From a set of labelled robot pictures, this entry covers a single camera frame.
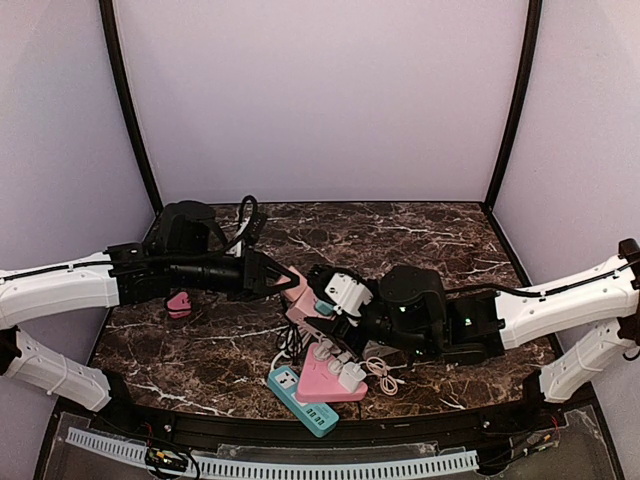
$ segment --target pink plug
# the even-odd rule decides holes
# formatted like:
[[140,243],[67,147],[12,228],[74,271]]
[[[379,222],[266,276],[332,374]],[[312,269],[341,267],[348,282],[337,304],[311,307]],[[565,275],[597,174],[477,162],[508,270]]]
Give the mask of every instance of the pink plug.
[[189,294],[187,292],[178,292],[166,300],[164,306],[169,312],[169,316],[174,320],[191,314],[191,301],[189,300]]

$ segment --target black frame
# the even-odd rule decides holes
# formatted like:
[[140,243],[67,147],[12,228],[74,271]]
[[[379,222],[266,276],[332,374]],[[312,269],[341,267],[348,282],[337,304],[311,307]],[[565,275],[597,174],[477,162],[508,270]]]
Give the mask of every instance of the black frame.
[[160,198],[158,184],[153,176],[153,170],[151,169],[147,149],[145,148],[144,141],[142,139],[140,124],[138,123],[138,117],[136,116],[133,98],[131,97],[131,90],[129,89],[129,82],[127,80],[127,72],[124,66],[124,57],[122,56],[122,49],[120,48],[120,37],[118,36],[118,24],[116,14],[113,9],[113,0],[99,0],[99,3],[104,39],[107,44],[107,51],[109,52],[111,72],[113,73],[113,81],[118,92],[122,116],[124,118],[124,123],[127,126],[131,147],[133,148],[133,153],[136,157],[138,170],[140,170],[140,176],[142,177],[144,188],[147,191],[149,202],[151,203],[151,207],[155,214],[158,215],[162,211],[164,204],[162,203],[162,198]]
[[507,124],[504,127],[504,135],[502,136],[500,151],[496,159],[496,166],[493,170],[491,183],[489,184],[489,191],[484,200],[484,205],[489,210],[493,210],[493,207],[496,205],[500,187],[502,187],[502,181],[507,172],[513,142],[516,139],[518,125],[520,124],[520,115],[522,114],[524,100],[527,95],[527,87],[529,86],[541,16],[542,0],[529,0],[529,11],[527,12],[527,23],[524,29],[524,40],[522,41],[522,52],[520,53],[516,84],[513,89],[513,97],[511,98],[511,106],[509,107],[509,115],[507,117]]
[[[157,214],[162,210],[163,203],[153,176],[149,157],[146,153],[127,81],[124,59],[118,38],[113,0],[99,0],[99,3],[105,40],[123,117],[127,125],[129,138],[149,201]],[[487,196],[484,202],[478,202],[513,265],[518,279],[525,286],[531,285],[531,282],[519,258],[502,231],[500,224],[496,220],[493,209],[505,176],[522,108],[524,106],[541,13],[542,0],[530,0],[518,74],[500,151]],[[551,342],[554,353],[557,356],[562,355],[562,348],[557,337],[555,335],[549,335],[548,339]],[[501,446],[501,442],[504,442],[504,439],[496,439],[495,437],[487,437],[484,435],[484,422],[487,419],[508,418],[509,415],[514,412],[514,408],[517,408],[517,405],[518,402],[510,402],[464,412],[393,418],[388,420],[343,421],[335,433],[330,436],[329,440],[310,438],[307,430],[295,422],[225,419],[139,406],[136,406],[135,409],[146,418],[153,419],[152,421],[158,422],[160,425],[171,425],[171,432],[166,434],[162,428],[154,429],[156,432],[161,432],[167,440],[198,449],[212,449],[220,443],[239,445],[268,444],[290,447],[315,446],[322,448],[362,446],[365,443],[371,444],[372,442],[376,445],[390,445],[416,441],[424,442],[425,439],[428,441],[438,441],[440,448],[465,445],[467,448],[488,449]],[[562,413],[584,405],[591,405],[593,407],[609,449],[615,474],[618,478],[624,478],[611,434],[592,385],[590,383],[583,385],[569,402],[559,404],[557,411],[558,413]],[[86,410],[79,408],[73,402],[65,399],[58,400],[49,420],[34,478],[42,478],[44,475],[46,460],[62,412],[70,412],[85,417],[91,416]],[[402,426],[403,428],[395,428],[396,425]]]

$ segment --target charging cable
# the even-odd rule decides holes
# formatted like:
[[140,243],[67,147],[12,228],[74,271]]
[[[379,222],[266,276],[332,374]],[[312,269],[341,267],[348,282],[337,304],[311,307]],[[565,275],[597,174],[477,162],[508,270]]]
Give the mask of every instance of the charging cable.
[[398,385],[404,385],[406,382],[398,378],[394,378],[389,375],[389,366],[380,357],[370,357],[364,362],[360,362],[360,365],[364,365],[371,372],[380,379],[380,389],[385,395],[390,397],[398,393]]

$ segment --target white plug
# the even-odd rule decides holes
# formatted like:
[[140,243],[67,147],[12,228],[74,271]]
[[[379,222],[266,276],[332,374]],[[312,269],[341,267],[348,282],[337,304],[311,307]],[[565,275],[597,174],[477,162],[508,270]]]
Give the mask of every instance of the white plug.
[[366,376],[366,372],[362,370],[360,365],[354,362],[348,362],[342,368],[340,377],[338,377],[338,381],[340,382],[340,385],[345,388],[345,390],[347,390],[349,393],[354,393]]
[[347,363],[350,358],[351,354],[349,352],[341,353],[335,359],[329,362],[329,365],[327,365],[327,370],[329,370],[329,373],[331,375],[340,375],[342,367],[344,367],[344,364]]
[[314,358],[319,362],[328,360],[331,356],[331,347],[333,347],[333,343],[331,342],[331,340],[325,338],[313,351]]

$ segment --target black metal pole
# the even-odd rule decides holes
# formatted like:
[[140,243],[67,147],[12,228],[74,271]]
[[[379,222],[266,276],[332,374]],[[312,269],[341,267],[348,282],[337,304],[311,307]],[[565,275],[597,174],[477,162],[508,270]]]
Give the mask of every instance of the black metal pole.
[[522,52],[520,53],[520,64],[518,65],[518,75],[516,76],[516,84],[513,89],[513,97],[511,98],[511,107],[509,108],[509,116],[507,124],[504,128],[502,143],[496,160],[496,166],[493,170],[489,191],[485,198],[485,205],[489,210],[493,210],[500,193],[500,187],[507,171],[507,164],[513,149],[513,142],[518,131],[520,123],[520,115],[524,106],[524,99],[529,86],[529,77],[531,76],[531,66],[533,65],[533,54],[536,50],[536,40],[538,38],[538,27],[540,26],[540,16],[542,15],[542,0],[529,0],[529,11],[527,12],[527,24],[524,30],[524,40],[522,41]]
[[127,73],[124,68],[124,59],[120,48],[120,39],[118,37],[118,26],[116,22],[115,12],[113,10],[113,0],[99,0],[100,14],[102,15],[102,27],[104,29],[104,38],[107,43],[109,52],[109,60],[111,62],[111,71],[113,72],[113,80],[116,84],[118,98],[120,99],[120,107],[122,108],[122,116],[124,117],[127,131],[129,132],[129,140],[133,147],[133,153],[136,157],[138,169],[142,176],[144,187],[147,190],[147,196],[151,202],[154,212],[159,214],[162,211],[163,203],[160,198],[160,191],[151,170],[149,157],[144,147],[140,125],[133,106],[131,91],[129,90],[129,82],[127,81]]

